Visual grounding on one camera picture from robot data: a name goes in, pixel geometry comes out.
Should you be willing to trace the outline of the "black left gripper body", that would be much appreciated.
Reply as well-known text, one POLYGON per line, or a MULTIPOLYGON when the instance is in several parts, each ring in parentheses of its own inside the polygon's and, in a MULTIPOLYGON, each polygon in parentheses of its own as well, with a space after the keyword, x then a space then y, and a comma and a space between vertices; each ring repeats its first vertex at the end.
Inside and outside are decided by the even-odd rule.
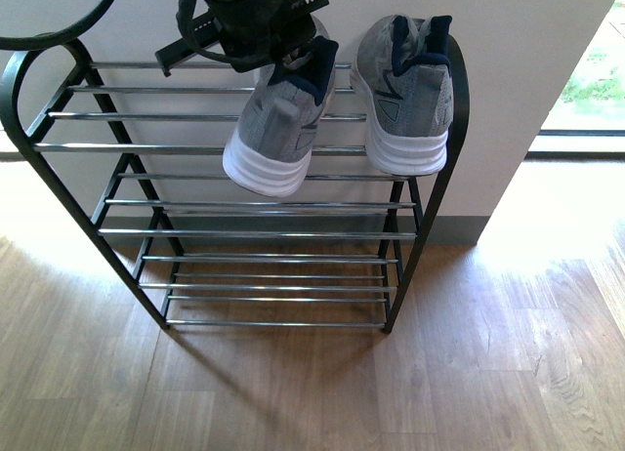
POLYGON ((155 53, 165 75, 199 55, 246 72, 276 62, 316 36, 313 12, 328 0, 179 0, 181 38, 155 53))

